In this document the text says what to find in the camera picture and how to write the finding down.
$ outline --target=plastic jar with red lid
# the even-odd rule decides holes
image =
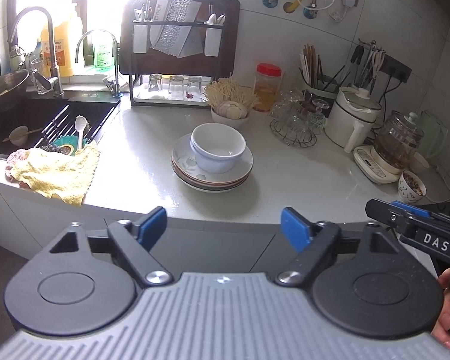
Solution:
[[[272,109],[281,79],[282,69],[278,66],[266,63],[257,65],[253,92],[259,97],[260,102],[253,109],[260,112],[269,112]]]

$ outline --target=red lid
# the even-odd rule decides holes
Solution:
[[[258,64],[257,71],[265,76],[280,77],[282,75],[282,69],[274,64]]]

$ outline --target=faucet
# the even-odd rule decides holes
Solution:
[[[55,35],[53,29],[53,21],[50,13],[43,7],[28,7],[22,10],[15,21],[12,24],[12,28],[10,29],[10,34],[8,36],[8,43],[13,42],[13,38],[15,37],[15,33],[17,32],[18,22],[24,17],[28,12],[31,11],[40,11],[46,15],[48,21],[48,42],[50,44],[50,58],[51,58],[51,68],[49,79],[42,76],[38,71],[34,73],[34,77],[37,79],[39,83],[43,85],[43,87],[47,90],[51,90],[53,88],[53,92],[55,96],[63,95],[63,87],[62,81],[60,80],[59,66],[56,64],[56,53],[55,53]]]
[[[119,84],[119,43],[116,41],[116,37],[115,37],[115,35],[113,35],[113,33],[111,33],[110,31],[107,31],[107,30],[99,30],[99,29],[90,30],[90,31],[87,31],[86,33],[84,33],[77,43],[77,49],[75,50],[75,63],[78,63],[78,53],[80,51],[80,44],[84,41],[84,39],[87,36],[89,36],[94,31],[105,32],[112,37],[113,52],[115,54],[114,55],[114,57],[115,57],[115,85],[113,86],[113,92],[114,92],[113,96],[120,97],[121,94],[120,94],[120,84]]]

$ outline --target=white electric pot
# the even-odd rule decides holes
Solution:
[[[381,109],[368,90],[342,87],[328,116],[325,133],[350,153],[363,144]]]

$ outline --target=metal basin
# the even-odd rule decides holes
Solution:
[[[22,69],[0,76],[0,112],[13,108],[26,95],[29,75]]]

